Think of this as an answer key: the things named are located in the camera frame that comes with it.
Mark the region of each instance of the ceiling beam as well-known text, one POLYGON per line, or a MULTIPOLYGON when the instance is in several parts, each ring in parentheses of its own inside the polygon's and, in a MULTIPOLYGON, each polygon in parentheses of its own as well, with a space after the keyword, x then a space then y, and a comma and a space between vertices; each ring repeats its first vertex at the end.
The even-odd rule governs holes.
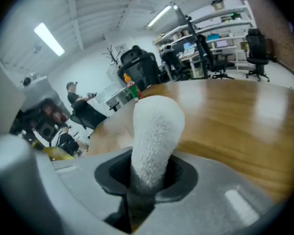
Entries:
POLYGON ((80 49, 83 50, 84 45, 83 45, 82 38, 80 36, 78 21, 76 18, 76 3, 75 3, 75 0, 68 0, 68 1, 69 1, 69 11, 70 11, 71 22, 72 22, 72 26, 73 26, 73 29, 75 32, 77 43, 78 43, 80 49))
POLYGON ((140 0, 131 0, 131 2, 129 3, 128 7, 126 8, 124 14, 123 14, 123 17, 120 21, 120 24, 119 24, 119 29, 120 30, 123 30, 124 26, 125 26, 125 23, 126 23, 126 20, 128 19, 131 11, 136 7, 136 5, 140 2, 140 0))

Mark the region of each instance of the wooden tabletop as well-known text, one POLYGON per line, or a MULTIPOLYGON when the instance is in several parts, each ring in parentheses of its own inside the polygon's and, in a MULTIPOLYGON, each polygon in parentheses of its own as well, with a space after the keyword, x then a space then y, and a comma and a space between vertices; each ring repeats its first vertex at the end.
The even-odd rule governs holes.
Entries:
MULTIPOLYGON (((144 96, 174 99, 185 113, 177 150, 222 162, 275 201, 294 188, 294 90, 267 82, 190 80, 149 87, 144 96)), ((132 145, 131 101, 91 135, 88 155, 132 145)))

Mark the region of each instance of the computer monitor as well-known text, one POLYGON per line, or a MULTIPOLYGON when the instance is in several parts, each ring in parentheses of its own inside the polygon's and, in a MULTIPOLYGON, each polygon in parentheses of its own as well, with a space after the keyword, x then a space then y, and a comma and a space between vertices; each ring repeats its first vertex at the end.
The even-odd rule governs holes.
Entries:
POLYGON ((227 40, 221 40, 216 42, 216 48, 228 47, 227 40))
POLYGON ((190 49, 191 48, 191 43, 187 42, 183 46, 184 46, 184 50, 190 49))

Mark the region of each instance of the ceiling light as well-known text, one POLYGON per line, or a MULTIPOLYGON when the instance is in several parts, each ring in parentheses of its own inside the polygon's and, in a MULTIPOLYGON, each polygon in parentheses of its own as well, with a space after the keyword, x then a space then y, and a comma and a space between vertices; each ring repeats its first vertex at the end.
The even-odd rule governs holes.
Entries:
POLYGON ((148 24, 148 27, 151 27, 154 25, 155 22, 157 22, 168 10, 170 10, 172 6, 168 5, 161 11, 151 22, 148 24))
POLYGON ((40 23, 34 28, 34 31, 58 56, 64 53, 63 48, 59 45, 44 23, 40 23))

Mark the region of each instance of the black pole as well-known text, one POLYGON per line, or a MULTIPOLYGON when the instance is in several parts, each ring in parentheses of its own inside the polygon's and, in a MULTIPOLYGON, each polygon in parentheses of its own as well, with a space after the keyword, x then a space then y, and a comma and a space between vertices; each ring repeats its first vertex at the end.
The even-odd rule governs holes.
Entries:
POLYGON ((194 27, 192 26, 192 23, 190 22, 190 20, 186 19, 185 15, 183 14, 183 12, 181 11, 181 9, 179 7, 176 6, 176 8, 174 8, 176 14, 177 14, 177 18, 179 23, 183 23, 183 24, 187 24, 188 26, 188 30, 189 33, 193 35, 194 39, 195 39, 195 43, 197 45, 197 50, 199 53, 199 57, 202 60, 202 68, 204 71, 204 78, 207 79, 208 78, 208 72, 207 72, 207 62, 204 59, 204 52, 202 50, 201 44, 200 44, 200 40, 198 39, 198 36, 194 30, 194 27))

